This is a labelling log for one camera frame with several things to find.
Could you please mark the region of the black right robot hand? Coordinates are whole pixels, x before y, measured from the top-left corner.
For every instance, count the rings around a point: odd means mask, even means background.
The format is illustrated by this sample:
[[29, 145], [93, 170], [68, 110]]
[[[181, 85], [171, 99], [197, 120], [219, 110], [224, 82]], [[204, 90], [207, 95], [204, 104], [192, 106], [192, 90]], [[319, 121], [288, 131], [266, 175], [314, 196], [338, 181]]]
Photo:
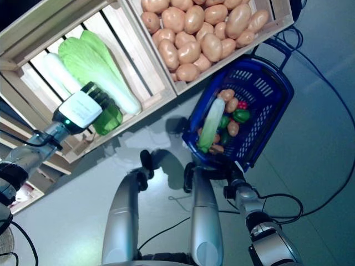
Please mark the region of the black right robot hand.
[[233, 182], [246, 182], [245, 177], [244, 177], [244, 172], [238, 164], [235, 163], [235, 161], [231, 161], [229, 163], [229, 178], [228, 181], [230, 183]]

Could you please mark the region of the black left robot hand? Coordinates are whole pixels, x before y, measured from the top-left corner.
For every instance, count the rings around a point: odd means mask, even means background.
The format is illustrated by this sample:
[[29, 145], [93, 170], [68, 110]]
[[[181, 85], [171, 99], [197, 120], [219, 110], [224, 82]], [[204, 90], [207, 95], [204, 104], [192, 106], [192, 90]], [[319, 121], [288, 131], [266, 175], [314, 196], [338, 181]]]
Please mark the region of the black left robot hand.
[[92, 126], [105, 136], [123, 122], [123, 114], [114, 100], [95, 83], [89, 82], [55, 110], [52, 121], [59, 122], [71, 135]]

